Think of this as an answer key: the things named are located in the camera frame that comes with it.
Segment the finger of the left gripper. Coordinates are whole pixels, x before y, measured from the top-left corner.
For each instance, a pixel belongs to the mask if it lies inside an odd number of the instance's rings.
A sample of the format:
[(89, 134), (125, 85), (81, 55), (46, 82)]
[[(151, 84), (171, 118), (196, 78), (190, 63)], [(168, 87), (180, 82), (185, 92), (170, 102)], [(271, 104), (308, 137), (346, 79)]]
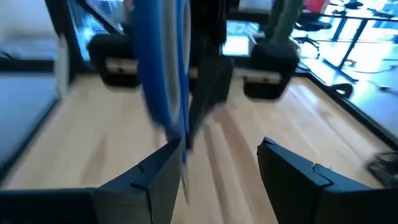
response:
[(198, 66), (197, 76), (190, 78), (192, 101), (186, 138), (188, 149), (193, 147), (195, 135), (206, 115), (227, 100), (232, 76), (233, 64), (229, 57), (205, 57)]

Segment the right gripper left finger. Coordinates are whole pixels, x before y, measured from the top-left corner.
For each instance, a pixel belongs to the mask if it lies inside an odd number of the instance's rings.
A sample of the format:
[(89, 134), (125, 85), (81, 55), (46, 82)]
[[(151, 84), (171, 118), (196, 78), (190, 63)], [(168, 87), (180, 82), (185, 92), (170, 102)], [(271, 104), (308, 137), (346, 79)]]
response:
[(180, 184), (181, 141), (173, 140), (98, 187), (91, 199), (99, 224), (170, 224)]

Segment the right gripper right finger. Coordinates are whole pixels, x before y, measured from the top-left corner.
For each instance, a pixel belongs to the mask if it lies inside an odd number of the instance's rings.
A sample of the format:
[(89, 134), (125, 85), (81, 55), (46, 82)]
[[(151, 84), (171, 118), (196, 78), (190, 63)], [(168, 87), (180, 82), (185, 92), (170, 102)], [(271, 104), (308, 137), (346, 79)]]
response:
[(257, 160), (279, 224), (354, 224), (355, 194), (371, 190), (267, 137), (257, 147)]

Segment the blue-handled scissors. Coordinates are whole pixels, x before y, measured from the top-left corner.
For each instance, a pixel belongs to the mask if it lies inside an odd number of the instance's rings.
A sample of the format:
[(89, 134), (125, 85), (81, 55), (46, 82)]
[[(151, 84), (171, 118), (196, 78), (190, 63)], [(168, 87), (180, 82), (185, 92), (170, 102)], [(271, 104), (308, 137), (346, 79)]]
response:
[(153, 122), (164, 129), (166, 139), (180, 142), (181, 181), (184, 196), (189, 198), (190, 0), (134, 0), (129, 18), (147, 109)]

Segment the black block tan label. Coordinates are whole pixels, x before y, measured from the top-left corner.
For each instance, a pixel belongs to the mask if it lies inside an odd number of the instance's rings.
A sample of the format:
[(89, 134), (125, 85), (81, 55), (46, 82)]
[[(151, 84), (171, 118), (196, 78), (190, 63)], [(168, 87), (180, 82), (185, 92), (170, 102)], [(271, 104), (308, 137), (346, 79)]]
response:
[(250, 54), (249, 67), (243, 71), (243, 91), (248, 98), (280, 98), (300, 61), (290, 45), (261, 42)]
[(113, 88), (135, 88), (140, 85), (132, 39), (121, 34), (97, 34), (87, 45), (92, 66), (103, 83)]

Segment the green cactus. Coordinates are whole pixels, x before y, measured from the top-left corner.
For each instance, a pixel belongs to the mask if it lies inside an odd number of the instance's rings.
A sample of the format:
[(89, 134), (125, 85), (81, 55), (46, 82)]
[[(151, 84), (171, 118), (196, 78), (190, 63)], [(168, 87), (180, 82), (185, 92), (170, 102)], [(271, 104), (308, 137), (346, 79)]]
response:
[(278, 44), (286, 44), (302, 12), (305, 0), (275, 0), (265, 36)]

